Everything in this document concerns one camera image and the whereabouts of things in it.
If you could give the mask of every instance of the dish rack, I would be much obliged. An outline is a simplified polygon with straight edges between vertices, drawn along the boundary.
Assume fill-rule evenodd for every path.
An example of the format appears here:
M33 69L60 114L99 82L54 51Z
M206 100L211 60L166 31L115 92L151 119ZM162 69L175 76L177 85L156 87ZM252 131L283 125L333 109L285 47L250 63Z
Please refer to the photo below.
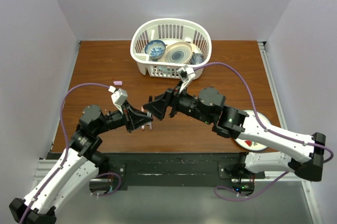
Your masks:
M137 62L139 71L145 75L149 72L152 77L179 78L177 69L184 64L150 61L150 56L145 53L146 44L152 40L162 40L167 46L176 42L187 42L194 45L194 52L202 53L203 62L190 67L199 67L206 64L211 57L212 43L208 32L199 24L183 19L161 18L143 24L134 34L130 53ZM203 69L195 72L199 78Z

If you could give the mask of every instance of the wooden table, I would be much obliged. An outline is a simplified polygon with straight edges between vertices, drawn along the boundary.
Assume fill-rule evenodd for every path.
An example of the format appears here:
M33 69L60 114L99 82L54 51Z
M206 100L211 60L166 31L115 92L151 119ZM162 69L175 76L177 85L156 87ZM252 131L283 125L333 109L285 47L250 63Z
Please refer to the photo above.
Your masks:
M273 97L255 41L212 41L210 62L225 62L242 74L247 81L259 112L272 124L280 126ZM148 96L164 93L178 83L176 79L155 78L142 75L130 56L130 41L82 42L70 83L70 88L81 83L94 82L112 85L122 80L128 93L129 103L140 109ZM238 109L251 109L252 105L239 78L223 66L204 69L201 77L193 81L188 92L198 95L199 91L214 86L226 96L226 104ZM64 106L64 121L69 137L75 132L84 107L97 104L102 111L115 111L111 93L102 87L82 87L69 95ZM244 151L233 139L217 136L212 126L191 117L177 114L158 121L154 119L153 130L129 134L124 127L100 135L103 143L101 152L239 152ZM52 152L62 152L64 136L59 125Z

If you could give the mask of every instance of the white plate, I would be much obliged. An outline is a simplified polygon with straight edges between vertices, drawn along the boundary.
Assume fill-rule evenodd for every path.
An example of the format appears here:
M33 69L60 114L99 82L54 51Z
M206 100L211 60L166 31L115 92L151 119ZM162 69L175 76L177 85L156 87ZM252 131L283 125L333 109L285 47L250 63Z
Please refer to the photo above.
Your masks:
M253 110L245 110L245 112L247 112L250 116L253 116L254 115L254 111ZM263 124L265 123L269 123L270 124L270 121L267 119L267 117L265 117L262 113L260 112L257 112L257 114L259 115L259 118L261 120L261 122ZM246 142L246 140L241 140L239 138L235 139L235 141L242 147L242 148L245 148L249 151L261 151L261 150L264 150L264 149L267 149L267 146L264 146L262 144L259 144L257 142L251 142L251 146L249 146L249 142Z

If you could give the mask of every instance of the wire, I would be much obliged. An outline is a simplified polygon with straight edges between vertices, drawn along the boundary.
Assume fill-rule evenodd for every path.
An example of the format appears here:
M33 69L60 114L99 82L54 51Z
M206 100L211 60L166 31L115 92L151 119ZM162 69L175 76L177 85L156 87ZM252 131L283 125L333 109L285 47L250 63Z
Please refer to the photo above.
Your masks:
M60 166L62 167L64 165L64 163L67 161L67 157L68 157L68 152L69 152L69 142L68 142L68 135L67 132L65 130L65 126L64 126L64 122L63 122L63 106L65 103L65 99L68 97L68 95L75 89L78 89L79 87L82 86L102 86L105 87L107 89L109 89L109 86L103 85L103 84L98 84L98 83L84 83L84 84L80 84L77 86L74 86L73 88L71 88L67 94L64 96L62 104L60 106L60 123L61 123L61 127L62 127L62 131L63 131L63 135L65 138L65 155L64 158L62 160L62 162L60 163ZM48 183L53 179L53 177L55 177L55 175L58 173L58 171L60 170L60 168L58 167L48 178L47 180L41 185L40 189L36 192L36 194L33 196L31 202L28 204L28 206L26 207L26 210L24 211L24 213L21 216L20 222L19 224L23 224L24 219L26 218L28 211L31 209L33 203L37 200L38 195L40 195L41 191L48 185Z
M116 176L118 178L118 185L117 185L117 187L114 190L107 192L106 194L93 194L93 195L98 196L98 197L109 196L109 195L114 194L115 192L117 192L118 189L121 187L121 185L122 185L122 178L117 173L107 172L107 173L99 174L96 178L100 178L100 177L107 176L107 175L113 175L113 176Z
M267 129L267 127L266 127L265 125L263 125L263 123L261 122L261 120L260 120L260 118L259 118L259 115L257 114L257 110L256 110L256 106L255 106L255 101L254 101L252 92L251 92L251 90L249 89L249 86L248 86L247 82L244 80L244 78L241 76L241 74L240 74L237 70L235 70L233 67L231 67L230 65L225 64L225 63L222 63L222 62L212 62L212 63L205 64L205 65L203 65L203 66L196 67L196 68L194 68L194 71L199 70L199 69L202 69L202 68L207 67L207 66L211 66L211 65L222 65L222 66L225 66L226 68L228 68L229 70L231 70L233 73L235 73L235 74L239 77L239 79L242 81L242 83L244 84L244 86L246 87L246 89L247 89L247 91L248 91L248 94L249 94L249 97L250 97L250 99L251 99L251 103L252 103L252 106L253 106L255 118L256 118L257 122L260 124L260 126L261 126L264 130L266 130L266 131L268 131L268 132L270 132L270 133L272 133L272 134L274 134L274 135L276 135L276 136L279 136L279 137L288 139L288 140L290 140L290 141L297 142L297 143L299 143L299 144L306 144L304 141L301 141L301 140L298 140L298 139L295 139L295 138L292 138L292 137L289 137L289 136L285 136L285 135L280 134L280 133L278 133L278 132L276 132L276 131L273 131L273 130L271 130L271 129ZM329 161L334 157L334 153L333 153L332 149L330 149L330 148L328 148L328 147L326 147L326 146L323 146L323 145L320 145L320 144L313 144L313 143L311 143L311 142L307 143L307 145L309 145L309 146L314 146L314 147L318 147L318 148L321 148L321 149L324 149L324 150L328 151L328 152L330 153L330 157L327 158L324 162L329 162ZM246 201L246 200L250 200L250 199L253 199L253 198L257 197L258 195L262 194L263 192L265 192L268 188L270 188L270 187L271 187L273 184L275 184L278 180L280 180L282 177L284 177L287 173L288 173L288 172L282 173L282 174L279 175L274 181L272 181L269 185L267 185L265 188L263 188L261 191L259 191L258 193L254 194L253 196L250 196L250 197L247 197L247 198L243 198L243 199L232 199L232 198L226 198L226 197L223 197L223 196L219 195L219 194L217 193L217 189L218 189L218 188L227 189L227 190L229 190L229 191L232 191L232 192L234 192L234 193L237 193L237 192L234 191L233 189L231 189L231 188L229 188L229 187L224 187L224 186L216 186L216 187L214 188L214 193L215 193L215 195L216 195L217 197L219 197L219 198L221 198L221 199L224 199L224 200L228 200L228 201Z

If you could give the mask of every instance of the white wall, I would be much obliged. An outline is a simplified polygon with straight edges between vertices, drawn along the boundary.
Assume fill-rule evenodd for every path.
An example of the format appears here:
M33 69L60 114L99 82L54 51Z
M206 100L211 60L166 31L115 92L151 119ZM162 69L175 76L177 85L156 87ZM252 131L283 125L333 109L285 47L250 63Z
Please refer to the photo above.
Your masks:
M58 0L76 37L131 39L143 23L186 18L212 39L267 40L290 0Z
M291 0L267 42L290 130L326 134L337 152L337 0ZM336 223L337 158L313 183L326 224Z
M0 219L51 146L77 41L56 0L0 0Z

